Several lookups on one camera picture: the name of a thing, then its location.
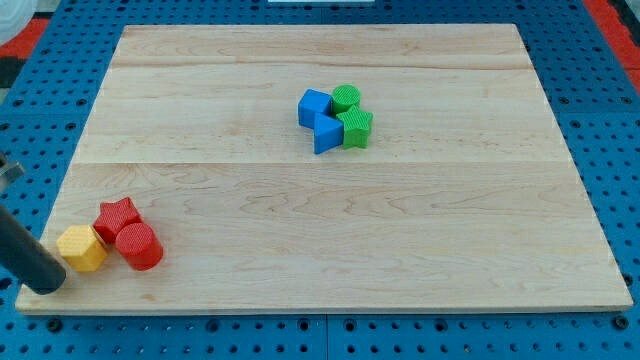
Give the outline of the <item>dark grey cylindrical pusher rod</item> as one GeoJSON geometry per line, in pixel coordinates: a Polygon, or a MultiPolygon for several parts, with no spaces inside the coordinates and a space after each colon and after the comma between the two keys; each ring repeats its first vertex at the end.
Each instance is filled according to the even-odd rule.
{"type": "Polygon", "coordinates": [[[1,206],[1,265],[39,295],[59,289],[66,271],[10,212],[1,206]]]}

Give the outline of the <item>grey metal rod mount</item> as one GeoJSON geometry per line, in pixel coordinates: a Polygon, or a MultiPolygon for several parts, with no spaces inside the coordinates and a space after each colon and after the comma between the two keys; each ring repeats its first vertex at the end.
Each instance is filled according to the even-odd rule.
{"type": "Polygon", "coordinates": [[[9,160],[4,153],[0,154],[0,158],[0,191],[3,192],[25,174],[25,169],[18,161],[9,160]]]}

